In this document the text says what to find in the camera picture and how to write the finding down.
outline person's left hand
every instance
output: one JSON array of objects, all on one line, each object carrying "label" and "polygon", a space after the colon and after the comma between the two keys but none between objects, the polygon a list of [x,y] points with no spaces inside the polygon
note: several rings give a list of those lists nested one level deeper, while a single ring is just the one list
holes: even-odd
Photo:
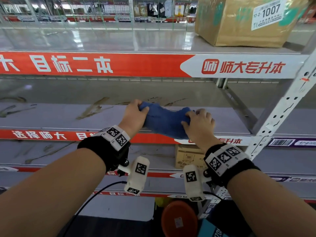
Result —
[{"label": "person's left hand", "polygon": [[141,100],[133,100],[125,109],[123,120],[118,125],[132,139],[137,132],[143,127],[149,107],[145,107],[139,111],[138,106],[142,103]]}]

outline forearm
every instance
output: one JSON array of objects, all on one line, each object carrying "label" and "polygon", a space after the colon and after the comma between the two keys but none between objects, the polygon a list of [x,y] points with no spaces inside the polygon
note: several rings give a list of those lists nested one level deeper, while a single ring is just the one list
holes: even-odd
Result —
[{"label": "forearm", "polygon": [[316,236],[316,211],[263,172],[243,171],[227,189],[258,237]]},{"label": "forearm", "polygon": [[0,196],[2,236],[56,236],[105,175],[93,151],[78,149]]}]

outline blue towel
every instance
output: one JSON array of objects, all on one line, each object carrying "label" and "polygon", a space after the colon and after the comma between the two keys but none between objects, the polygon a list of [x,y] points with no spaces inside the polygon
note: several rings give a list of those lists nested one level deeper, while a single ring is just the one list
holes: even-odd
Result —
[{"label": "blue towel", "polygon": [[145,119],[144,127],[147,127],[154,133],[169,136],[174,139],[189,139],[184,131],[181,121],[190,124],[190,118],[185,114],[190,111],[185,107],[180,111],[170,111],[162,108],[159,104],[144,102],[139,106],[141,111],[149,106],[149,112]]}]

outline black cable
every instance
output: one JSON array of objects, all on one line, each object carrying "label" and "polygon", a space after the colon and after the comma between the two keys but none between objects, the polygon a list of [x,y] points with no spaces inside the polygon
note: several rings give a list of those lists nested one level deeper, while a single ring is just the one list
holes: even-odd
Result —
[{"label": "black cable", "polygon": [[209,192],[209,191],[203,191],[203,194],[206,194],[206,195],[214,195],[215,197],[219,198],[220,200],[223,200],[221,197],[219,197],[218,195],[212,193],[212,192]]},{"label": "black cable", "polygon": [[99,190],[97,193],[95,193],[90,199],[88,199],[88,201],[80,208],[80,210],[77,212],[77,214],[72,218],[72,220],[70,221],[66,231],[64,232],[63,234],[63,237],[66,236],[67,232],[69,231],[70,229],[70,226],[72,225],[72,223],[74,222],[74,220],[77,218],[77,216],[79,215],[79,213],[83,210],[83,208],[94,198],[96,197],[98,194],[100,194],[103,190],[115,185],[115,184],[127,184],[126,181],[119,181],[119,182],[115,182],[115,183],[112,183],[112,184],[109,184],[107,185],[106,187],[104,187],[103,189]]}]

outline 师 logo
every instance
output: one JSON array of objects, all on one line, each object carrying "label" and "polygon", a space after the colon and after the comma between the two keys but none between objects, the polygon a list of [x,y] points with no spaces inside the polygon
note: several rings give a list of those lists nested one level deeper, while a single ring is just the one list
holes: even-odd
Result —
[{"label": "\u5e08 logo", "polygon": [[202,74],[215,74],[219,65],[218,59],[206,59],[203,63]]}]

